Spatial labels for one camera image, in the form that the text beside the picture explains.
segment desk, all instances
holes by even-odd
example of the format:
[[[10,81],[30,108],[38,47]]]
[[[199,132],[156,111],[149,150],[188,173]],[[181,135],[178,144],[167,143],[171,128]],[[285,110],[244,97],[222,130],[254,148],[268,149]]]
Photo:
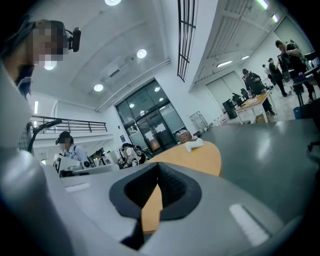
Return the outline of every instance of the desk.
[[[190,153],[188,153],[183,144],[175,146],[151,158],[148,163],[165,162],[219,176],[221,171],[220,152],[211,142],[204,141],[203,143],[203,146],[193,149]],[[157,230],[161,210],[161,190],[157,185],[141,211],[142,230],[144,234],[152,234]]]
[[[248,99],[245,104],[241,107],[238,107],[235,112],[238,114],[238,117],[240,119],[240,123],[243,125],[243,121],[240,117],[240,113],[241,112],[244,112],[244,111],[248,111],[248,110],[252,110],[254,116],[256,117],[256,112],[254,110],[254,108],[261,108],[262,110],[262,114],[263,114],[263,117],[264,117],[264,120],[266,123],[268,123],[268,119],[267,119],[267,115],[266,115],[266,112],[265,112],[265,109],[264,107],[262,106],[262,104],[265,102],[265,100],[269,98],[271,103],[272,103],[272,106],[273,106],[273,110],[275,113],[277,113],[277,110],[276,110],[276,106],[275,106],[275,103],[274,103],[274,100],[272,99],[271,95],[270,95],[270,90],[267,90],[266,92],[264,93],[261,93],[259,96],[256,97],[257,99],[257,102],[256,103],[253,103],[253,104],[249,104],[249,101],[250,99]]]

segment cardboard box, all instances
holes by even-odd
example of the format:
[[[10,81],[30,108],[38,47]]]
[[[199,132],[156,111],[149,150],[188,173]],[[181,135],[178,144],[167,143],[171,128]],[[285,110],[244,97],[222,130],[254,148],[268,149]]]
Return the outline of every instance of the cardboard box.
[[[266,112],[266,119],[268,120],[268,122],[271,122],[270,120],[270,114],[269,112]],[[264,114],[259,114],[255,117],[255,122],[257,124],[264,124],[266,121],[265,121],[265,118],[264,118]]]

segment black cap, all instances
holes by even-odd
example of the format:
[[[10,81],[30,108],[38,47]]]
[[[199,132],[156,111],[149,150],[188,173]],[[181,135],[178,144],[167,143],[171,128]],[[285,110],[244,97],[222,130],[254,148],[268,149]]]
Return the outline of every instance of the black cap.
[[[59,137],[55,140],[55,144],[58,145],[61,142],[64,142],[65,138],[70,138],[70,137],[71,137],[70,132],[65,130],[65,131],[60,133]]]

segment sign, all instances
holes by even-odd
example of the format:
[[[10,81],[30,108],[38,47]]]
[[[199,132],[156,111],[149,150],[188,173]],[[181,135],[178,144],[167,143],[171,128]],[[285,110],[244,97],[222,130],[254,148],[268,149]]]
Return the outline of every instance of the sign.
[[[123,135],[120,136],[120,139],[121,139],[121,141],[122,141],[123,143],[126,142],[126,139],[125,139],[125,137],[124,137]]]

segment paper sign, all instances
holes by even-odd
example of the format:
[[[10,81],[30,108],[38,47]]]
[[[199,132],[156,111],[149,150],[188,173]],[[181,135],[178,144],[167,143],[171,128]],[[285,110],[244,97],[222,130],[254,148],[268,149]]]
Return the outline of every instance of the paper sign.
[[[152,131],[148,131],[147,133],[144,134],[144,136],[145,136],[149,141],[152,141],[152,140],[155,139]]]
[[[160,123],[160,124],[155,128],[156,133],[160,133],[160,132],[165,131],[165,130],[166,130],[166,127],[164,126],[163,123]]]

